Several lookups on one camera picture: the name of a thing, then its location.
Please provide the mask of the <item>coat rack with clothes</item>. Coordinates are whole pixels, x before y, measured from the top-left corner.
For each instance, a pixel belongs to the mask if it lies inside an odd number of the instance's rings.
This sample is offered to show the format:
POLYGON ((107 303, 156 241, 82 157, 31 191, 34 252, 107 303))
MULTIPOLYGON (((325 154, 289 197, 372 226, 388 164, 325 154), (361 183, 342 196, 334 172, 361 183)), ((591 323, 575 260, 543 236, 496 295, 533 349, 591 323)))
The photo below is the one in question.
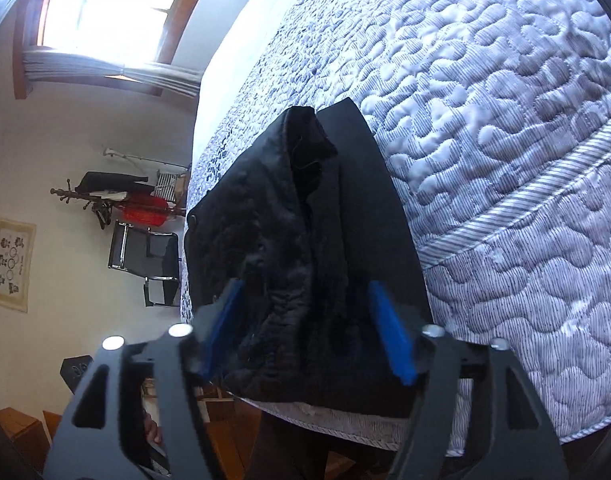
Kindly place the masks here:
POLYGON ((176 200, 158 196, 155 185, 146 176, 88 171, 78 185, 66 181, 66 188, 51 188, 50 194, 69 204, 81 200, 84 210, 90 210, 104 230, 117 217, 123 222, 160 228, 169 220, 183 218, 186 209, 176 200))

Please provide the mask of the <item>wooden framed window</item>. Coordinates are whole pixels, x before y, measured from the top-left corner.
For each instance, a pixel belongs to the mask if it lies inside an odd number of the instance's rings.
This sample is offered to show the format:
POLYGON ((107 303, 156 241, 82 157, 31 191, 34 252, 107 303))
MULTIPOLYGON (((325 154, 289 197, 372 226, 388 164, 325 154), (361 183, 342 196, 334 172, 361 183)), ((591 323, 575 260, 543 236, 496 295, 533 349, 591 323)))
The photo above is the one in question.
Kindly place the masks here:
MULTIPOLYGON (((25 99, 32 84, 22 62, 28 49, 51 49, 120 64, 173 58, 199 0, 18 0, 13 36, 13 92, 25 99)), ((115 79, 71 79, 64 84, 157 90, 115 79)))

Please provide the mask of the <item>grey curtain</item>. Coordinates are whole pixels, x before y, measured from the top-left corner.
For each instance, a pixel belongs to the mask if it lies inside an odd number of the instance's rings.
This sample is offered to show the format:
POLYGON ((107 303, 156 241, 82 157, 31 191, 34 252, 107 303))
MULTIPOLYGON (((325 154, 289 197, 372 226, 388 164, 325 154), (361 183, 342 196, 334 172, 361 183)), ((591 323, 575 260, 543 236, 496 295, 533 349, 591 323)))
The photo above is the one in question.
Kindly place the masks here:
POLYGON ((195 99, 199 96, 202 72, 162 63, 120 64, 99 58, 51 49, 28 49, 22 54, 29 80, 115 79, 195 99))

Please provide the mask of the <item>black pants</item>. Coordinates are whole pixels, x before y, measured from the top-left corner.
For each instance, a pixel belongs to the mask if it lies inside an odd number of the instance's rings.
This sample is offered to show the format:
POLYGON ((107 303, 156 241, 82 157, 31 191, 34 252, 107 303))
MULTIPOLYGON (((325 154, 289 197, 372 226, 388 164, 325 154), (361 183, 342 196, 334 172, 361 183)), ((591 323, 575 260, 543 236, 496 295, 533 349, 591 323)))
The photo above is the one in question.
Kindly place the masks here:
POLYGON ((223 299, 207 369, 252 401, 404 418, 394 314, 431 318, 400 198, 351 100, 285 110, 187 214, 192 306, 223 299))

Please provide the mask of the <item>grey quilted bedspread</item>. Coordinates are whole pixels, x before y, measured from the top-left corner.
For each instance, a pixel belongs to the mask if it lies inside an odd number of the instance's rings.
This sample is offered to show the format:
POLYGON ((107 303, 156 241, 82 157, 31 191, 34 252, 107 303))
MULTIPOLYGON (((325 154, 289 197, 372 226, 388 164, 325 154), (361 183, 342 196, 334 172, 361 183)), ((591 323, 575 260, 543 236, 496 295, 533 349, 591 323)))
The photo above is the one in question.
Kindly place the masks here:
POLYGON ((249 0, 202 77, 197 203, 285 108, 360 108, 435 320, 508 340, 558 437, 611 424, 611 10, 249 0))

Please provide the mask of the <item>black chrome chair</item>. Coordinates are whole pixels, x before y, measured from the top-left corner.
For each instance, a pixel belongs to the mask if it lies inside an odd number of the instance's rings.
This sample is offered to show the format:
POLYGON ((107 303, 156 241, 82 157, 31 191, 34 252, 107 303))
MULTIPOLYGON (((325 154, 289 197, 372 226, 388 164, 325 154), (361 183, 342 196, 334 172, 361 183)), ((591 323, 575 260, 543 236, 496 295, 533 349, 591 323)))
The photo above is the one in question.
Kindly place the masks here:
POLYGON ((108 268, 142 278, 146 308, 178 308, 181 293, 178 234, 116 221, 108 268))

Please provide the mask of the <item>framed wall picture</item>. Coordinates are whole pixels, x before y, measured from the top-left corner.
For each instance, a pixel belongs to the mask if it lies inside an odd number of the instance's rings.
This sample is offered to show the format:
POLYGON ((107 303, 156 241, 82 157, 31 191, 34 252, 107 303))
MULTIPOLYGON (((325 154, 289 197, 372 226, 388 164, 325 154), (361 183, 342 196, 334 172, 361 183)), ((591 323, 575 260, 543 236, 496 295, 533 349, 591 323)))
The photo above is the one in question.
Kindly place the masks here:
POLYGON ((28 312, 36 226, 0 218, 0 306, 28 312))

